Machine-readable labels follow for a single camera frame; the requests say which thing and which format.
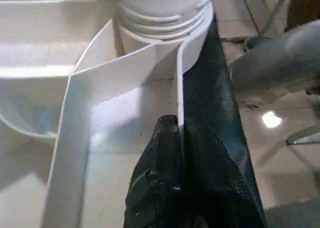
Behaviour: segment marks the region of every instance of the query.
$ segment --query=white plastic partition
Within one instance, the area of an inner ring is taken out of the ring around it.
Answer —
[[[55,145],[46,203],[45,179],[35,195],[34,212],[27,212],[25,227],[39,227],[41,220],[45,228],[121,227],[128,182],[157,119],[177,115],[183,130],[183,72],[199,56],[213,7],[202,7],[205,19],[186,38],[162,41],[125,28],[114,17],[114,0],[48,1],[49,8],[42,1],[29,2],[32,7],[24,2],[9,4],[19,12],[16,5],[26,5],[24,15],[41,17],[47,26],[30,30],[30,39],[18,28],[23,39],[15,40],[11,34],[16,45],[12,53],[19,55],[24,42],[29,42],[32,55],[43,44],[49,51],[39,52],[35,62],[45,59],[44,65],[27,65],[22,56],[23,65],[10,63],[0,69],[0,130],[12,137],[0,158],[14,163],[8,154],[24,150],[37,163],[42,157],[37,154],[51,150],[44,143]],[[37,5],[45,7],[37,11]],[[12,23],[23,26],[17,20]],[[61,36],[55,33],[59,29]],[[52,43],[58,47],[57,55],[51,54]],[[55,65],[48,57],[54,57]],[[18,181],[10,180],[10,171],[1,172],[11,186]],[[29,178],[20,187],[32,184]],[[5,205],[2,196],[9,200],[19,197],[18,192],[0,190],[0,205]],[[16,227],[21,222],[18,217],[3,215],[0,224]]]

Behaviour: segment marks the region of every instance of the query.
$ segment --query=plastic compartment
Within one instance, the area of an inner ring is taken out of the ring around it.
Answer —
[[[131,172],[156,120],[175,114],[183,128],[183,72],[199,56],[212,6],[187,38],[163,42],[123,28],[114,0],[5,2],[3,43],[22,61],[0,68],[0,226],[122,226]],[[25,43],[37,62],[21,55]],[[53,59],[51,43],[65,47]]]
[[[159,70],[164,47],[157,43],[71,75],[43,228],[122,227],[132,170],[157,119],[177,115],[183,132],[183,71],[196,62],[210,23],[181,46],[169,45],[170,68]]]
[[[113,10],[113,0],[0,1],[0,227],[41,226],[69,75],[91,67],[82,61]],[[121,43],[112,31],[110,49]]]
[[[114,0],[0,2],[1,123],[54,144],[68,76],[114,6]]]

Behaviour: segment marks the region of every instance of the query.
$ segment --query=chair leg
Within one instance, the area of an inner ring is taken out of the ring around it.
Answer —
[[[320,143],[320,124],[298,131],[290,135],[286,141],[287,145],[298,144],[319,144]]]
[[[243,0],[244,1],[244,4],[246,6],[246,9],[248,10],[249,14],[250,14],[250,17],[251,17],[251,20],[253,22],[253,25],[257,31],[257,33],[259,34],[259,28],[255,22],[255,19],[251,13],[251,10],[246,2],[246,0]],[[238,44],[243,44],[245,42],[245,40],[249,38],[248,36],[240,36],[240,37],[231,37],[231,38],[220,38],[221,42],[233,42],[233,43],[238,43]]]

